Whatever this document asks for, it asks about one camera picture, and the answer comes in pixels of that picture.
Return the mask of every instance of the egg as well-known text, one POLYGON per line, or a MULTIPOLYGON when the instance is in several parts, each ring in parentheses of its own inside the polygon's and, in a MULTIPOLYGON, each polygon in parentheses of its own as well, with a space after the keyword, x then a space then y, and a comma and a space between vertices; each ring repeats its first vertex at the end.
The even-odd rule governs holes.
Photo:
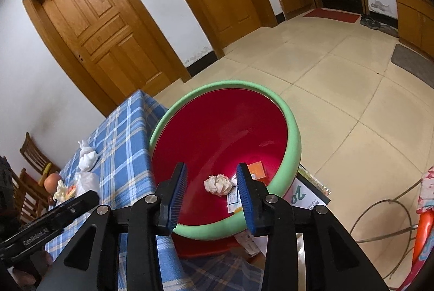
POLYGON ((45 179, 44 182, 45 190, 50 194, 54 194, 57 190, 57 182, 59 182, 59 180, 61 179, 62 177, 60 177, 60 174, 52 173, 50 176, 48 176, 45 179))

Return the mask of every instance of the red doormat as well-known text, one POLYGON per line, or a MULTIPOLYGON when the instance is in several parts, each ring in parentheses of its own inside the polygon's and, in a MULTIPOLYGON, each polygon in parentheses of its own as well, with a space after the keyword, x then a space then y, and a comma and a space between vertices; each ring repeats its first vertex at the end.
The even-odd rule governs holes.
POLYGON ((345 21, 346 23, 355 23, 359 19, 359 14, 350 14, 345 12, 338 12, 334 10, 324 10, 322 8, 317 8, 312 10, 310 13, 303 15, 308 18, 326 18, 334 19, 339 21, 345 21))

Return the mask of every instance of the blue plaid tablecloth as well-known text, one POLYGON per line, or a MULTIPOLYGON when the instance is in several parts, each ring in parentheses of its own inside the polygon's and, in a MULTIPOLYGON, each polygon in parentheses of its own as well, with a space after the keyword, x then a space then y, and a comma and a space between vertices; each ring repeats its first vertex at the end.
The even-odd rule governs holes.
MULTIPOLYGON (((139 90, 88 137, 89 145, 99 155, 92 172, 100 179, 102 204, 107 204, 112 209, 123 208, 153 193, 155 184, 148 143, 166 111, 164 106, 139 90)), ((66 186, 74 182, 74 175, 78 171, 79 150, 60 172, 66 186)), ((46 245, 46 250, 54 259, 86 217, 83 215, 76 219, 60 236, 46 245)), ((157 245, 161 278, 166 291, 260 289, 261 270, 240 257, 225 254, 224 257, 183 261, 182 265, 170 237, 158 236, 157 245)), ((126 246, 127 236, 123 235, 119 257, 119 290, 126 290, 126 246)))

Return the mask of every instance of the peeling paint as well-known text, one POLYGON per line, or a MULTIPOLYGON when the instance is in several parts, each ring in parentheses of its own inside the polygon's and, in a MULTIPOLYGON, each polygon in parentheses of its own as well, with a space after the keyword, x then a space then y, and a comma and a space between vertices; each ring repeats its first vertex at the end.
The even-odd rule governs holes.
POLYGON ((204 47, 200 52, 196 53, 194 56, 188 58, 184 61, 184 65, 191 65, 192 63, 196 62, 199 58, 202 58, 207 53, 210 53, 212 51, 212 48, 210 47, 204 47))
POLYGON ((375 1, 375 3, 371 3, 371 7, 381 10, 383 12, 392 13, 390 6, 381 3, 381 1, 375 1))

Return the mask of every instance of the orange box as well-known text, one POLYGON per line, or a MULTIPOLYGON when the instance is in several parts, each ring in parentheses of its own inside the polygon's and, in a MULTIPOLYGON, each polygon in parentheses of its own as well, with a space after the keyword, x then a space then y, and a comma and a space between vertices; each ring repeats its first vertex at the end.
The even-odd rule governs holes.
POLYGON ((262 162, 258 161, 253 164, 247 165, 249 168, 250 174, 252 178, 256 181, 262 182, 263 184, 269 184, 268 178, 265 175, 264 167, 262 166, 262 162))

